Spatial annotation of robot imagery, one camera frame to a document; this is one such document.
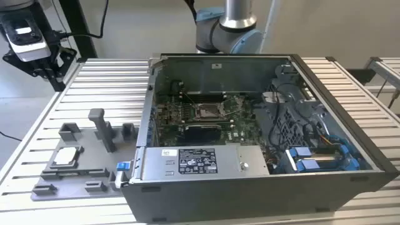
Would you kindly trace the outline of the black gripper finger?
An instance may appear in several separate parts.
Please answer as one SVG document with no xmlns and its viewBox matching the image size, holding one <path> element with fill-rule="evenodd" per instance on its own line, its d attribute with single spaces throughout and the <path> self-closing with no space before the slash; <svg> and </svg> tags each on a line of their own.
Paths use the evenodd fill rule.
<svg viewBox="0 0 400 225">
<path fill-rule="evenodd" d="M 49 81 L 61 81 L 75 58 L 75 55 L 77 51 L 66 47 L 59 47 L 57 51 L 51 52 L 45 68 L 46 79 Z"/>
<path fill-rule="evenodd" d="M 14 68 L 17 68 L 19 71 L 25 72 L 31 77 L 39 76 L 39 60 L 31 60 L 31 61 L 21 61 L 21 59 L 17 57 L 15 53 L 9 50 L 3 56 L 2 60 L 11 65 Z"/>
</svg>

